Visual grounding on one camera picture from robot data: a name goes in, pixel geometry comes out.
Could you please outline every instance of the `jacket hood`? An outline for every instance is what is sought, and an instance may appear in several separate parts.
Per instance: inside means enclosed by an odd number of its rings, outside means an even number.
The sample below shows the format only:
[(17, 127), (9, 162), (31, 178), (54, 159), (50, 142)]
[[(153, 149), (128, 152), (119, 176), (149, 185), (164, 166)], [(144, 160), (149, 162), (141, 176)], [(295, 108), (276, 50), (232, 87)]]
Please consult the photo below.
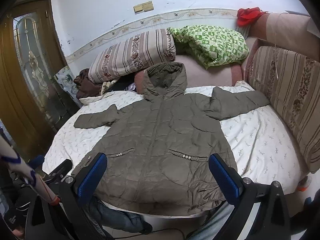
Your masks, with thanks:
[(179, 62), (163, 62), (149, 67), (144, 73), (143, 92), (147, 100), (161, 96), (174, 98), (187, 88), (186, 69)]

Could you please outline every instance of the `wooden door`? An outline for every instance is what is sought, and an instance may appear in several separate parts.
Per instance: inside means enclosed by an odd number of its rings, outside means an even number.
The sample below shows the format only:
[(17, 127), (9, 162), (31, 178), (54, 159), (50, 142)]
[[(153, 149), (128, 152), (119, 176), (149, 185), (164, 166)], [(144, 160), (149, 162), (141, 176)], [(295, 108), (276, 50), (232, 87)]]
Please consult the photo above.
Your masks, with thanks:
[(54, 79), (65, 60), (50, 17), (48, 0), (37, 0), (0, 24), (0, 119), (26, 160), (45, 154), (77, 110)]

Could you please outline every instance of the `striped sofa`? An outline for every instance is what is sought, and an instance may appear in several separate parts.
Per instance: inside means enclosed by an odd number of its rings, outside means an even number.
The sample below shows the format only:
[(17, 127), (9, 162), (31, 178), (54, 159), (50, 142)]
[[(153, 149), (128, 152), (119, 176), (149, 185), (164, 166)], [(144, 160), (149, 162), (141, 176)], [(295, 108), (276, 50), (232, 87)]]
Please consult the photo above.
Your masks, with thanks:
[(268, 97), (315, 173), (320, 168), (320, 63), (290, 50), (262, 46), (248, 72), (249, 84)]

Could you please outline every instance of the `bed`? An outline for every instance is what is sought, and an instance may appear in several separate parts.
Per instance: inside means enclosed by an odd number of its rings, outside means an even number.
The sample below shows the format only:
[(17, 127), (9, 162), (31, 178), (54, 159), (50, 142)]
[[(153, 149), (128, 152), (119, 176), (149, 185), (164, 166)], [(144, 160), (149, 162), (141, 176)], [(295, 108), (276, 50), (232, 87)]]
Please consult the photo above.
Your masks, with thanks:
[[(221, 88), (232, 93), (253, 90), (244, 81), (238, 81), (234, 87)], [(187, 88), (185, 93), (209, 96), (212, 89), (213, 86)], [(112, 104), (120, 109), (142, 99), (143, 95), (129, 91), (82, 99), (84, 106), (56, 134), (45, 156), (43, 171), (50, 173), (65, 159), (70, 159), (75, 167), (108, 131), (107, 126), (74, 128), (73, 124), (79, 115), (101, 112)], [(308, 168), (294, 138), (271, 106), (260, 107), (220, 123), (242, 177), (263, 184), (278, 180), (285, 194), (295, 191), (300, 179), (308, 173)]]

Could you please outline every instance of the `jacket sleeve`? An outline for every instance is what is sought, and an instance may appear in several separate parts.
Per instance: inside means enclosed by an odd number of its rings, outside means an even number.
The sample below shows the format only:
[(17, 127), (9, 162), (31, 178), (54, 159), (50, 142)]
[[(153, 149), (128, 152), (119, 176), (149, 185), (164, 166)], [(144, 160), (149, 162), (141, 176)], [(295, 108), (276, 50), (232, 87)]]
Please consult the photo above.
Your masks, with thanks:
[(246, 114), (258, 107), (267, 106), (269, 103), (269, 100), (260, 91), (231, 93), (215, 87), (209, 102), (204, 105), (204, 111), (207, 116), (222, 120)]
[(94, 114), (82, 114), (78, 117), (75, 124), (75, 128), (97, 128), (102, 125), (111, 125), (118, 121), (121, 117), (121, 109), (118, 110), (116, 105), (109, 106), (107, 110)]

